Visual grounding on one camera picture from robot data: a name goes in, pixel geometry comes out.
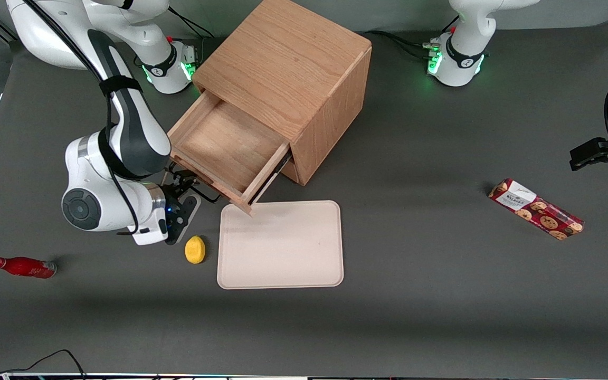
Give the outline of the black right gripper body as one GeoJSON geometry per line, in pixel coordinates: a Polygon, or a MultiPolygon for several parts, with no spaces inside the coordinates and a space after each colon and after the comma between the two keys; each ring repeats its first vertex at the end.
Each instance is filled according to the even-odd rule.
{"type": "Polygon", "coordinates": [[[166,244],[174,245],[178,243],[184,229],[188,226],[188,211],[184,204],[183,193],[175,185],[164,185],[164,195],[166,197],[166,244]]]}

